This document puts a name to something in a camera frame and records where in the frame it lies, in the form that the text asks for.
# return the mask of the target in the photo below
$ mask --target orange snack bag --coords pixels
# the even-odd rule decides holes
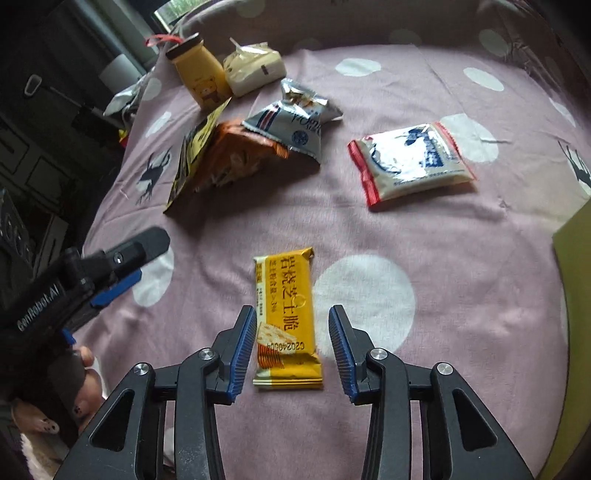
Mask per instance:
[[[240,120],[220,123],[192,183],[199,192],[248,177],[270,158],[287,158],[288,150],[280,143],[251,132]]]

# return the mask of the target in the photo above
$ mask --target human hand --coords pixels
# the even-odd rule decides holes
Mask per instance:
[[[81,433],[103,403],[102,385],[99,374],[89,368],[95,356],[85,346],[78,348],[82,364],[86,367],[86,376],[74,401],[74,416],[83,419],[79,427]],[[16,399],[12,404],[12,419],[22,433],[59,433],[59,425],[35,405]]]

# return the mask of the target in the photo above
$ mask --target cracker package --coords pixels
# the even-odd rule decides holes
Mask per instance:
[[[423,190],[475,179],[440,123],[367,135],[349,144],[369,207]]]
[[[311,247],[255,257],[260,388],[322,388],[310,285]]]

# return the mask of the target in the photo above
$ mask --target window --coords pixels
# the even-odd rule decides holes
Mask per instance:
[[[179,18],[195,7],[209,2],[209,0],[170,0],[154,12],[154,15],[165,25],[174,25]]]

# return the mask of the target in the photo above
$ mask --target white snack package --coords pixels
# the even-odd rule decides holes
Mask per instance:
[[[267,42],[242,47],[233,38],[230,41],[236,45],[236,51],[227,56],[223,68],[235,96],[246,95],[287,75],[281,55],[269,48]]]
[[[353,140],[349,154],[361,173],[369,207],[402,195],[475,180],[457,145],[436,122]]]

